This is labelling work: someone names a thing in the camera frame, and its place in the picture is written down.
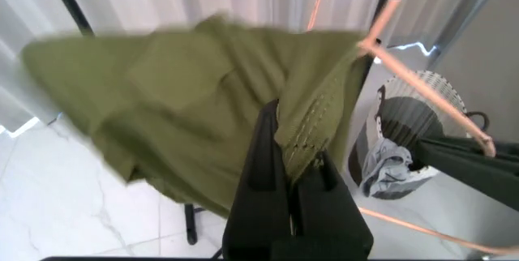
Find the gray cloth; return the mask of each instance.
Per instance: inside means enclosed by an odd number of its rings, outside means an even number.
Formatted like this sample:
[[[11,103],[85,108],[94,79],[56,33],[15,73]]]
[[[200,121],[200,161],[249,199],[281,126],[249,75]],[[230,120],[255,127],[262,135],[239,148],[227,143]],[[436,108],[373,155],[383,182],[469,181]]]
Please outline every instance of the gray cloth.
[[[395,194],[407,195],[421,186],[428,178],[411,173],[413,163],[410,152],[397,146],[390,139],[379,139],[368,152],[362,167],[361,191],[365,196],[382,199]]]

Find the white tile floor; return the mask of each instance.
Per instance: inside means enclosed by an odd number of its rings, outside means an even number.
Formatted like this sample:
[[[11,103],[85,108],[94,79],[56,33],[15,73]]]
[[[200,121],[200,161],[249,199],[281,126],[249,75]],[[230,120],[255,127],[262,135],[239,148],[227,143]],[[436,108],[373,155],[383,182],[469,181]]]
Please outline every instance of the white tile floor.
[[[518,213],[444,175],[401,200],[354,197],[365,208],[471,241],[491,246],[519,241]],[[35,126],[16,139],[0,135],[2,261],[52,255],[207,258],[221,246],[225,220],[210,212],[196,217],[199,241],[190,246],[182,205],[146,182],[123,184],[63,121]],[[470,255],[455,244],[370,216],[365,220],[375,238],[373,259]]]

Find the green cloth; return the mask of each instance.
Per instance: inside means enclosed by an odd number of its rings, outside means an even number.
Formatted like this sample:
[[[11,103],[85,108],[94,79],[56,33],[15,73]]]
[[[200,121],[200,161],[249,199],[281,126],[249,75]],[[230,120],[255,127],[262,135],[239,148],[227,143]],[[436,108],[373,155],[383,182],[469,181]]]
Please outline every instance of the green cloth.
[[[294,34],[212,17],[193,29],[70,36],[23,51],[33,78],[126,181],[227,216],[256,117],[279,98],[292,181],[328,148],[342,166],[365,66],[359,33]]]

